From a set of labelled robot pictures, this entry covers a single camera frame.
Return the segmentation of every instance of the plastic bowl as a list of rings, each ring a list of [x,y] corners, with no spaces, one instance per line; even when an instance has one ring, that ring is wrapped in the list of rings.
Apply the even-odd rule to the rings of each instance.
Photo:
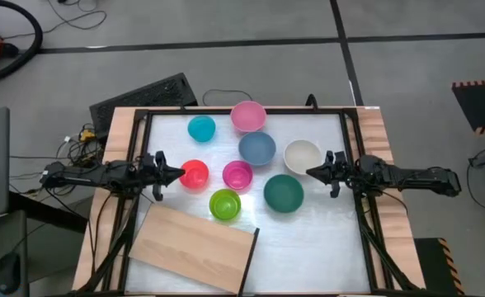
[[[251,165],[265,165],[274,157],[275,142],[264,132],[251,132],[239,141],[239,153],[242,159]]]
[[[307,140],[295,140],[285,148],[286,167],[292,172],[307,175],[307,169],[320,166],[323,163],[322,153],[316,144]]]
[[[249,186],[252,177],[252,168],[244,161],[232,161],[223,170],[224,183],[234,190],[242,190]]]
[[[182,165],[186,173],[180,177],[183,186],[190,189],[200,189],[208,181],[210,171],[206,164],[200,160],[190,160]]]
[[[187,132],[198,142],[210,141],[215,134],[215,121],[207,115],[196,116],[187,125]]]
[[[299,181],[285,174],[272,177],[265,185],[266,203],[281,213],[296,211],[303,204],[303,195]]]
[[[255,101],[243,101],[233,107],[230,113],[233,125],[242,132],[255,132],[264,127],[265,108]]]
[[[228,189],[218,190],[210,198],[211,214],[221,220],[233,219],[241,210],[241,199],[236,192]]]

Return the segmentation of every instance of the hazard tape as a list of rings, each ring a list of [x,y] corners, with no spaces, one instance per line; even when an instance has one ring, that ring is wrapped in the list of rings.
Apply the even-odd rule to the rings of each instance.
[[[443,238],[438,238],[440,245],[442,245],[442,250],[446,256],[446,262],[450,267],[451,276],[454,279],[455,288],[457,289],[457,293],[459,295],[464,295],[463,286],[461,285],[459,273],[457,272],[457,268],[455,268],[454,259],[451,256],[450,248],[448,247],[448,243]]]

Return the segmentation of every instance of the lime green bowl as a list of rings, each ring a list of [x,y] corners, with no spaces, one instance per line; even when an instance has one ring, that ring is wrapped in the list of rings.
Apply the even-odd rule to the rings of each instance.
[[[228,189],[218,190],[210,198],[211,214],[221,220],[230,220],[241,210],[241,198]]]
[[[296,211],[303,204],[303,195],[299,181],[285,174],[272,177],[265,185],[266,203],[281,213]]]

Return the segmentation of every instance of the computer mouse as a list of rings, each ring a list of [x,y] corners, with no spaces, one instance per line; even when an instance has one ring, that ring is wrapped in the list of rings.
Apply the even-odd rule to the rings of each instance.
[[[9,252],[0,258],[0,292],[9,295],[21,285],[21,258]]]

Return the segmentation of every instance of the vacuum hose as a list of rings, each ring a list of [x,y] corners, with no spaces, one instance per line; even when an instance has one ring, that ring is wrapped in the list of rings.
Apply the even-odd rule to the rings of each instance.
[[[0,70],[0,78],[5,78],[6,76],[17,71],[21,66],[26,64],[37,54],[41,45],[43,44],[43,29],[41,29],[39,22],[34,18],[34,16],[32,16],[24,8],[14,3],[3,0],[0,0],[0,7],[10,8],[22,14],[31,23],[35,31],[34,42],[31,44],[30,48],[27,49],[23,54],[21,54],[17,59],[15,59],[11,64]]]

